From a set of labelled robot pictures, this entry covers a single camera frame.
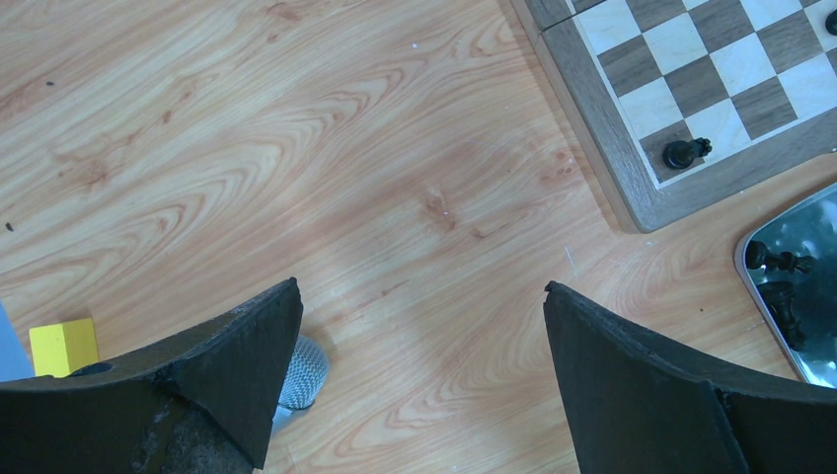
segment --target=checkered pattern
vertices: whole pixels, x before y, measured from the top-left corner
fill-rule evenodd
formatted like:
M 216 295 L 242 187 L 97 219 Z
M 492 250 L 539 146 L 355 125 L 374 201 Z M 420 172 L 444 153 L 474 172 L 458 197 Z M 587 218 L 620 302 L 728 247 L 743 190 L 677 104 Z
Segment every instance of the checkered pattern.
M 576 18 L 663 183 L 678 174 L 660 159 L 671 141 L 711 139 L 711 164 L 837 107 L 834 10 L 837 0 L 607 0 Z

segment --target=chessboard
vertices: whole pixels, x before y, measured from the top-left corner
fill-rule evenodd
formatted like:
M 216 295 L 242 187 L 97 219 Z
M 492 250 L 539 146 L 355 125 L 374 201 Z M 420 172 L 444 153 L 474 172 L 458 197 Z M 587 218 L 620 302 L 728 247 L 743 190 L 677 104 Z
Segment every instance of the chessboard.
M 837 0 L 512 0 L 619 220 L 650 232 L 837 147 Z M 685 169 L 670 143 L 707 138 Z

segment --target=yellow sponge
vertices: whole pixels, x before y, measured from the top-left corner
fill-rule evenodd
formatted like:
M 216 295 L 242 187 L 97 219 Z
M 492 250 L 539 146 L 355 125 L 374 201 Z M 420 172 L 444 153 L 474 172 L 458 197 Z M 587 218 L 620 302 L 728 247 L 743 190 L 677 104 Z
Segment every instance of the yellow sponge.
M 65 377 L 99 361 L 90 318 L 31 328 L 29 340 L 36 376 Z

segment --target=microphone grille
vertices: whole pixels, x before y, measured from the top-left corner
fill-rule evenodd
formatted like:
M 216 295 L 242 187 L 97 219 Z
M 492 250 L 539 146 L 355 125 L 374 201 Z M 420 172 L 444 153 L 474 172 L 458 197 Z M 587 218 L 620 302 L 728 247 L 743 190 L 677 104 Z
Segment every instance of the microphone grille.
M 329 357 L 317 343 L 299 335 L 279 394 L 279 406 L 305 410 L 314 403 L 329 375 Z

